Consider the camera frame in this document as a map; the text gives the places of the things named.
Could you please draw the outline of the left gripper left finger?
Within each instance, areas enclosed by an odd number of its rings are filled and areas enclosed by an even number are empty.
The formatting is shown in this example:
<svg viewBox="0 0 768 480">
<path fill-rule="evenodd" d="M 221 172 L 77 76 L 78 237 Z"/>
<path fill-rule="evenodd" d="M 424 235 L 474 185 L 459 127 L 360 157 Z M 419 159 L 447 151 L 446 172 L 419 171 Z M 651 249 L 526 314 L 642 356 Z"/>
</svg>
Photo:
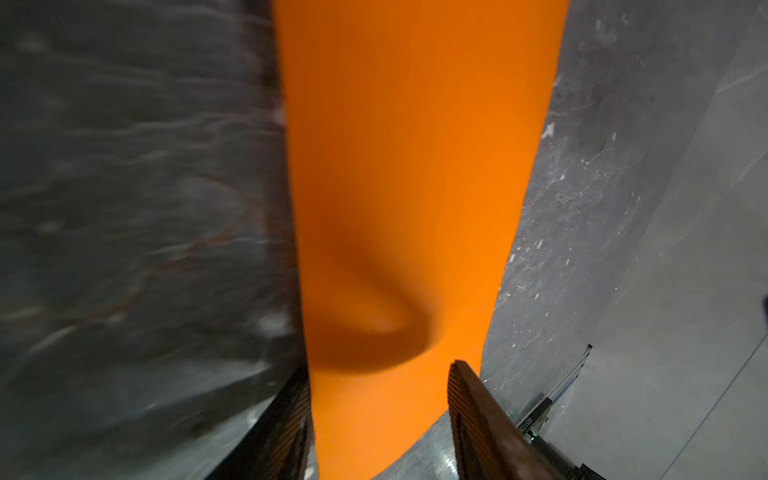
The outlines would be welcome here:
<svg viewBox="0 0 768 480">
<path fill-rule="evenodd" d="M 313 439 L 308 367 L 296 369 L 210 479 L 302 479 Z"/>
</svg>

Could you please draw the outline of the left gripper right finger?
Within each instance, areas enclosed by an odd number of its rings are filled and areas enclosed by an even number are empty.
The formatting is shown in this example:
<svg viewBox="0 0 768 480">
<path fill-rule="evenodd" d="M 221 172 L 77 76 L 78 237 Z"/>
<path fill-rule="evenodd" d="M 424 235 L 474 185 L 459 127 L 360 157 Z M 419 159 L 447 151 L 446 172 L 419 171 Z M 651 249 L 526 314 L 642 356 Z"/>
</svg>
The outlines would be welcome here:
<svg viewBox="0 0 768 480">
<path fill-rule="evenodd" d="M 467 362 L 449 369 L 447 398 L 460 479 L 559 479 Z"/>
</svg>

